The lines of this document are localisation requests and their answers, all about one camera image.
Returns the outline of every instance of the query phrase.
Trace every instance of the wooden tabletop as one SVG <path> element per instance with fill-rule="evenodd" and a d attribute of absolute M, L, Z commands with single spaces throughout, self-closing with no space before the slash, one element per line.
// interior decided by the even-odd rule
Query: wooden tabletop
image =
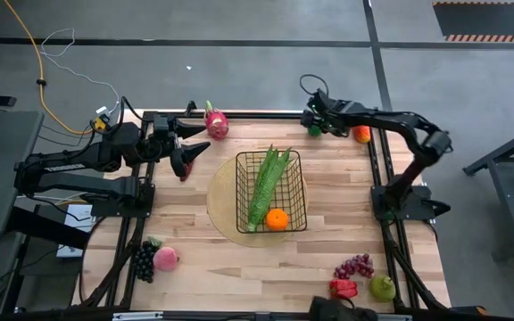
<path fill-rule="evenodd" d="M 126 113 L 125 121 L 137 119 Z M 204 132 L 185 143 L 208 140 Z M 388 140 L 394 169 L 400 173 L 411 161 L 411 153 L 400 136 L 390 133 Z M 308 226 L 280 245 L 248 248 L 215 229 L 205 207 L 207 187 L 225 161 L 239 152 L 265 151 L 270 144 L 279 150 L 293 146 L 301 154 L 310 202 Z M 385 273 L 382 235 L 369 199 L 373 181 L 368 154 L 366 144 L 351 138 L 309 137 L 297 120 L 231 119 L 228 137 L 222 142 L 211 140 L 186 182 L 179 182 L 168 160 L 162 160 L 154 170 L 156 196 L 144 238 L 163 240 L 176 249 L 180 262 L 173 272 L 156 272 L 152 284 L 137 281 L 132 309 L 304 312 L 312 295 L 327 296 L 334 268 L 355 254 L 369 253 L 377 273 Z M 128 175 L 130 168 L 123 168 L 106 177 Z M 90 239 L 83 268 L 84 295 L 95 289 L 112 265 L 120 222 L 121 218 L 107 218 Z M 406 222 L 406 234 L 413 267 L 436 298 L 450 306 L 434 234 L 429 226 L 413 221 Z M 117 303 L 126 274 L 124 268 Z M 402 298 L 408 304 L 405 277 L 403 273 L 399 277 Z M 371 298 L 368 279 L 358 275 L 352 279 L 359 284 L 359 295 L 353 298 L 357 306 L 393 310 L 391 303 Z"/>

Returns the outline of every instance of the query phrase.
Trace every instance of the red grapes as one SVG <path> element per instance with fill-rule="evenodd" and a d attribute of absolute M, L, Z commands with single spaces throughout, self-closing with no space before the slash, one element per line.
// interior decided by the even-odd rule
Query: red grapes
<path fill-rule="evenodd" d="M 374 275 L 372 259 L 368 253 L 347 259 L 340 267 L 335 268 L 335 278 L 349 279 L 356 272 L 368 278 Z"/>

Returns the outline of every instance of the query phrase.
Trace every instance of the concrete floor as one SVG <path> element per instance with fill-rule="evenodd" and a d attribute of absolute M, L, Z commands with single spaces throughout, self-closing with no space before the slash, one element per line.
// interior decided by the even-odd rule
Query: concrete floor
<path fill-rule="evenodd" d="M 371 3 L 380 41 L 443 41 L 430 1 Z M 369 40 L 361 0 L 30 0 L 14 5 L 36 37 L 75 28 L 78 37 L 98 38 Z M 2 2 L 0 37 L 24 37 Z M 455 152 L 427 170 L 424 179 L 434 198 L 452 206 L 438 219 L 437 231 L 453 306 L 482 305 L 492 314 L 514 317 L 514 261 L 496 264 L 491 258 L 512 230 L 488 174 L 466 177 L 460 170 L 514 136 L 514 50 L 386 49 L 382 56 L 393 109 L 421 113 L 451 132 Z M 182 108 L 189 100 L 210 99 L 221 109 L 300 110 L 308 99 L 298 87 L 303 73 L 323 77 L 334 97 L 381 104 L 369 48 L 73 46 L 60 63 L 111 82 L 137 108 Z M 45 66 L 47 103 L 70 126 L 82 129 L 95 109 L 112 105 L 107 87 L 89 85 L 50 62 Z M 0 45 L 0 95 L 16 96 L 14 109 L 41 110 L 36 77 L 30 45 Z M 59 129 L 50 118 L 46 124 Z M 68 141 L 45 129 L 41 133 Z M 62 149 L 42 140 L 36 147 L 38 152 Z M 65 306 L 64 291 L 72 290 L 68 283 L 49 276 L 32 280 L 26 293 L 32 295 L 23 296 L 24 302 L 33 309 Z"/>

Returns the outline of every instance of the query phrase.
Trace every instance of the wooden table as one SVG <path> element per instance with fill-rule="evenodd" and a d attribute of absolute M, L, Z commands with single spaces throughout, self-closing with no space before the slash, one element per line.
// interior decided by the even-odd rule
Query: wooden table
<path fill-rule="evenodd" d="M 129 113 L 125 121 L 138 123 Z M 204 132 L 186 144 L 208 140 Z M 390 133 L 388 140 L 394 169 L 402 172 L 411 153 L 400 136 Z M 301 154 L 308 186 L 308 228 L 278 246 L 248 248 L 232 243 L 215 229 L 206 212 L 206 191 L 223 162 L 239 152 L 264 151 L 271 143 L 279 150 L 293 146 Z M 368 154 L 366 144 L 351 138 L 309 137 L 296 120 L 231 119 L 228 137 L 222 142 L 211 140 L 211 147 L 197 158 L 186 182 L 174 177 L 168 159 L 156 164 L 153 215 L 146 221 L 144 238 L 163 240 L 176 249 L 180 262 L 174 272 L 156 272 L 152 284 L 137 281 L 132 309 L 304 312 L 312 295 L 327 296 L 334 268 L 355 254 L 369 253 L 377 273 L 386 273 L 382 235 L 369 200 L 373 181 Z M 106 177 L 129 175 L 130 168 L 125 167 Z M 85 295 L 112 265 L 120 222 L 120 218 L 107 218 L 90 240 L 83 268 Z M 429 226 L 413 221 L 406 222 L 406 234 L 413 267 L 436 298 L 449 306 L 434 234 Z M 126 274 L 124 268 L 116 303 Z M 391 303 L 371 298 L 368 279 L 352 278 L 359 283 L 359 295 L 354 298 L 357 306 L 379 312 L 393 310 Z M 403 273 L 399 278 L 402 298 L 408 304 Z"/>

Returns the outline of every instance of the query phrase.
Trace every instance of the red bell pepper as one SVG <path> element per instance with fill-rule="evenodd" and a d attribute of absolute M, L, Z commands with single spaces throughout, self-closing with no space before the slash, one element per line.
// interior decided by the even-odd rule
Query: red bell pepper
<path fill-rule="evenodd" d="M 332 280 L 328 288 L 333 299 L 352 298 L 358 295 L 358 285 L 351 280 Z"/>

